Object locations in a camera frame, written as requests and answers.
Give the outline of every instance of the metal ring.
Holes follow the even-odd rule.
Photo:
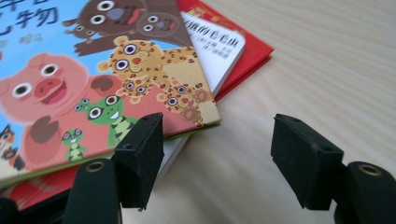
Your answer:
[[[359,169],[367,175],[381,176],[382,172],[372,165],[362,164]]]
[[[105,163],[102,161],[94,161],[93,163],[85,167],[85,171],[93,173],[103,170],[105,168]]]

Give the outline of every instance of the children's book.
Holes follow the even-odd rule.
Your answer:
[[[241,26],[230,21],[212,7],[200,0],[177,0],[177,2],[182,11],[187,12],[192,16],[212,21],[216,24],[234,30],[243,35],[246,40],[243,54],[239,58],[230,75],[228,75],[227,79],[224,81],[218,94],[216,94],[215,99],[217,101],[250,77],[255,71],[271,59],[270,54],[274,50],[271,46],[267,45]]]
[[[214,22],[193,17],[186,13],[182,13],[182,17],[189,34],[192,36],[191,41],[205,71],[210,90],[216,92],[242,54],[245,38],[236,31]],[[214,35],[235,39],[234,44],[229,47],[220,41],[220,38],[215,38]],[[164,158],[156,183],[161,181],[187,139],[188,136],[183,136],[163,143]],[[12,198],[16,201],[19,209],[25,209],[53,195],[69,190],[73,185],[76,170],[77,167],[71,167],[49,175],[25,180],[4,189],[2,196]]]
[[[0,1],[0,185],[110,155],[163,113],[171,138],[220,116],[176,0]]]

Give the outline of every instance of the cartoon animal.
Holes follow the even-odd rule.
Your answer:
[[[192,46],[174,0],[90,0],[77,18],[64,23],[78,23],[87,30],[105,35],[90,44],[76,44],[79,56],[113,49],[113,40],[120,35],[130,39],[156,39],[181,47]]]
[[[203,126],[203,119],[199,110],[199,104],[214,101],[213,96],[204,90],[196,90],[188,84],[180,84],[177,79],[171,81],[172,86],[165,93],[159,93],[157,100],[163,102],[165,107],[181,115],[183,120]]]
[[[24,126],[19,150],[26,169],[40,169],[64,160],[62,139],[75,128],[95,128],[84,138],[86,148],[106,148],[96,139],[106,137],[108,128],[98,127],[75,112],[84,98],[98,101],[114,95],[121,81],[111,75],[90,76],[87,68],[65,55],[40,53],[19,72],[0,80],[0,109],[9,120]],[[133,106],[127,105],[128,114]]]
[[[14,167],[18,171],[23,169],[25,164],[21,156],[18,154],[18,148],[13,147],[15,141],[15,133],[11,131],[9,125],[0,132],[0,152],[3,151],[2,159],[8,161],[10,167]]]
[[[80,108],[78,112],[85,112],[91,123],[110,127],[107,141],[109,147],[115,147],[138,121],[137,118],[122,115],[124,103],[117,95],[107,96],[93,104],[87,103],[86,106],[87,110],[84,107],[76,108]]]
[[[67,35],[74,35],[78,38],[81,39],[87,39],[85,41],[86,44],[91,44],[92,42],[92,36],[96,34],[95,31],[93,30],[87,30],[85,29],[84,26],[82,25],[77,25],[73,30],[66,30],[64,31]]]
[[[161,89],[170,86],[168,75],[162,68],[172,63],[198,63],[194,48],[162,50],[150,41],[129,40],[127,36],[119,36],[114,40],[117,47],[106,62],[97,65],[100,72],[113,71],[123,81],[117,95],[131,96],[131,103],[137,104],[140,98],[149,93],[151,84],[144,86],[145,90],[134,90],[136,82],[152,82]]]
[[[140,102],[140,98],[147,95],[152,88],[152,81],[149,76],[139,78],[128,78],[123,81],[121,89],[117,90],[118,96],[127,95],[132,104]]]
[[[113,71],[121,80],[158,71],[170,63],[197,63],[198,56],[193,47],[162,50],[157,44],[146,40],[129,40],[122,35],[114,39],[110,58],[98,64],[100,72]]]
[[[76,104],[75,110],[80,112],[87,111],[90,105],[90,99],[84,98]]]
[[[71,129],[64,134],[62,143],[69,147],[69,149],[67,149],[66,155],[64,155],[65,159],[69,161],[77,161],[84,158],[83,152],[85,152],[87,148],[79,144],[82,138],[83,133],[80,129]]]

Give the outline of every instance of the pink pig face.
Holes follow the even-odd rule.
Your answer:
[[[18,123],[32,124],[74,108],[88,82],[87,69],[63,55],[40,53],[12,77],[0,80],[0,106]]]

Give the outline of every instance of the wooden table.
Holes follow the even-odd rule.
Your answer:
[[[270,156],[276,113],[303,120],[396,176],[396,1],[205,0],[272,45],[273,59],[219,102],[124,223],[334,223],[301,209]]]

